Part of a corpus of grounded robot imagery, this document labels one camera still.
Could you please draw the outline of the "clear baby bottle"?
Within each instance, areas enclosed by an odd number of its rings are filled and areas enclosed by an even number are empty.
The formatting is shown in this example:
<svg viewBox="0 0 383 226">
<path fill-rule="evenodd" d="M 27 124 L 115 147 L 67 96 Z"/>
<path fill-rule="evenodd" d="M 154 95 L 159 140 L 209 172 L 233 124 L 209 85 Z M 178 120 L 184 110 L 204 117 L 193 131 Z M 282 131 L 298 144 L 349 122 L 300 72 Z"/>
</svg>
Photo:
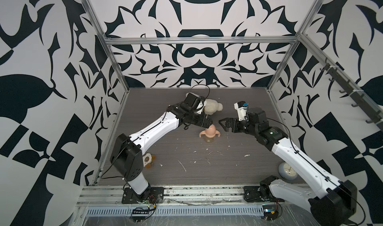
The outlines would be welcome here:
<svg viewBox="0 0 383 226">
<path fill-rule="evenodd" d="M 212 143 L 214 142 L 215 140 L 215 137 L 207 137 L 207 136 L 204 136 L 204 141 L 207 142 L 207 143 Z"/>
</svg>

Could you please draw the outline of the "pink bottle cap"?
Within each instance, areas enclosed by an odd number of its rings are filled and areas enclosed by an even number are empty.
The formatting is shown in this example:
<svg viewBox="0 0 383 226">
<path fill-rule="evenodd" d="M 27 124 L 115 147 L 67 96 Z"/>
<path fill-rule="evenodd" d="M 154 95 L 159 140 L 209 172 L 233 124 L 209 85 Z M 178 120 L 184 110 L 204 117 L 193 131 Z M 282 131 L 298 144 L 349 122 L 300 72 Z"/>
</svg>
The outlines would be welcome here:
<svg viewBox="0 0 383 226">
<path fill-rule="evenodd" d="M 205 129 L 205 135 L 207 137 L 215 137 L 216 135 L 216 127 L 212 124 L 209 126 L 209 128 Z"/>
</svg>

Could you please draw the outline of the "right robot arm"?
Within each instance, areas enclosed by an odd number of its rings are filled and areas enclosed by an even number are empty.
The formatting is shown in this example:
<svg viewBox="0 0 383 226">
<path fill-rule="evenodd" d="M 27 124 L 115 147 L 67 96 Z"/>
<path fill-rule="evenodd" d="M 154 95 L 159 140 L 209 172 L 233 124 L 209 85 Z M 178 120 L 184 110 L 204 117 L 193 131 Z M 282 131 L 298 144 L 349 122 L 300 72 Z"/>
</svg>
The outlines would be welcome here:
<svg viewBox="0 0 383 226">
<path fill-rule="evenodd" d="M 355 226 L 351 217 L 360 206 L 357 187 L 341 181 L 307 156 L 292 142 L 289 133 L 269 124 L 271 120 L 260 108 L 237 108 L 237 118 L 219 121 L 224 131 L 244 133 L 281 158 L 307 183 L 311 191 L 269 177 L 260 183 L 266 195 L 283 199 L 308 211 L 321 226 Z"/>
</svg>

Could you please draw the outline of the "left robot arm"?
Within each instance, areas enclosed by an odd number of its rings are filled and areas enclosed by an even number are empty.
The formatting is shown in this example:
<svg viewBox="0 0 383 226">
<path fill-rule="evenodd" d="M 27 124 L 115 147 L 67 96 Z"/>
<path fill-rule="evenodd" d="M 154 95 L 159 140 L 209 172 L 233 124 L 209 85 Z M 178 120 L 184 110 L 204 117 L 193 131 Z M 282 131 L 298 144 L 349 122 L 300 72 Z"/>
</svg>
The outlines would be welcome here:
<svg viewBox="0 0 383 226">
<path fill-rule="evenodd" d="M 194 93 L 188 93 L 184 101 L 169 105 L 166 111 L 153 123 L 129 136 L 117 137 L 111 157 L 111 166 L 121 174 L 140 201 L 150 197 L 150 184 L 145 179 L 143 156 L 163 136 L 184 125 L 204 129 L 212 124 L 212 117 L 204 113 L 207 100 Z"/>
</svg>

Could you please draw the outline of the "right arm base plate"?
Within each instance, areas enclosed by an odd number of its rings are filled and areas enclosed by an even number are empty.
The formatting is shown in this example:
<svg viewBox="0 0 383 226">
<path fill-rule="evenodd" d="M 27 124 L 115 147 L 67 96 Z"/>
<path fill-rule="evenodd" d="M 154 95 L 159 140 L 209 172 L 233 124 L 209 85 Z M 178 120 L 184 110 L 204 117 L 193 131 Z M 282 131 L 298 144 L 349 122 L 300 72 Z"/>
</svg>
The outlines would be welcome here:
<svg viewBox="0 0 383 226">
<path fill-rule="evenodd" d="M 244 186 L 244 200 L 248 203 L 285 202 L 272 195 L 267 186 Z"/>
</svg>

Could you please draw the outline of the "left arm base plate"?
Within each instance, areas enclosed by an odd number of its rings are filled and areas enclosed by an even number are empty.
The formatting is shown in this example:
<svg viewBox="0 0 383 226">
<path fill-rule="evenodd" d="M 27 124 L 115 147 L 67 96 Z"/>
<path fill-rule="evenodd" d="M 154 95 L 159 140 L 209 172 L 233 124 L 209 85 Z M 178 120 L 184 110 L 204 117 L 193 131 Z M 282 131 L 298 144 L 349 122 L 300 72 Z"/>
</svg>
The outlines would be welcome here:
<svg viewBox="0 0 383 226">
<path fill-rule="evenodd" d="M 164 198 L 163 187 L 149 186 L 142 194 L 137 194 L 132 188 L 125 188 L 122 204 L 138 204 L 138 203 L 160 203 Z"/>
</svg>

